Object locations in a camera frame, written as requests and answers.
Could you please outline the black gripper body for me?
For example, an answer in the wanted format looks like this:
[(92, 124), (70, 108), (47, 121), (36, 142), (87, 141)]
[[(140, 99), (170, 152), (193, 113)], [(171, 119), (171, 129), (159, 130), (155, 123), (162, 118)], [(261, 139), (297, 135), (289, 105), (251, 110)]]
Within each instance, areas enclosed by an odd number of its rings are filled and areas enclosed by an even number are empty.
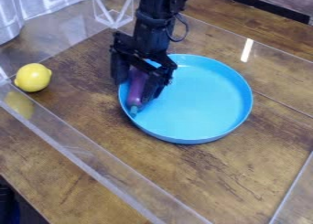
[(156, 62), (162, 67), (177, 69), (178, 65), (167, 56), (167, 48), (173, 38), (177, 14), (159, 16), (135, 12), (135, 31), (130, 36), (120, 31), (112, 34), (114, 43), (110, 52), (116, 50), (126, 57), (130, 66), (138, 67), (144, 72), (151, 72), (154, 67), (146, 59)]

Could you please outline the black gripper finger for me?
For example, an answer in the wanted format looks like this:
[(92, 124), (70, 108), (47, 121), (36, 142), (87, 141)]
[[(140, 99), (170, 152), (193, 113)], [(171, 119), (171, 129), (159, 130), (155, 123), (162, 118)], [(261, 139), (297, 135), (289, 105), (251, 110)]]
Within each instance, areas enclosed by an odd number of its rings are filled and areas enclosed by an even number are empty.
[(146, 80), (140, 101), (148, 103), (156, 99), (163, 91), (163, 87), (170, 83), (173, 79), (173, 69), (160, 67), (155, 69)]
[(116, 85), (124, 83), (128, 79), (130, 63), (126, 57), (116, 50), (111, 51), (110, 72)]

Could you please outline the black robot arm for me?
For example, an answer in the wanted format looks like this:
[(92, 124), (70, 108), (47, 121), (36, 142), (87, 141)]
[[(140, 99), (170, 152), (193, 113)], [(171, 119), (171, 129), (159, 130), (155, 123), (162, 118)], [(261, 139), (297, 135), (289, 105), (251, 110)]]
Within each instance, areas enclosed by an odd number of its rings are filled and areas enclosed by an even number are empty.
[(128, 70), (135, 66), (147, 75), (140, 101), (148, 103), (155, 99), (163, 87), (173, 79), (177, 63), (167, 56), (170, 42), (179, 42), (173, 37), (175, 19), (187, 27), (179, 12), (185, 10), (187, 0), (139, 0), (135, 10), (135, 31), (131, 36), (115, 32), (111, 53), (111, 78), (115, 84), (128, 79)]

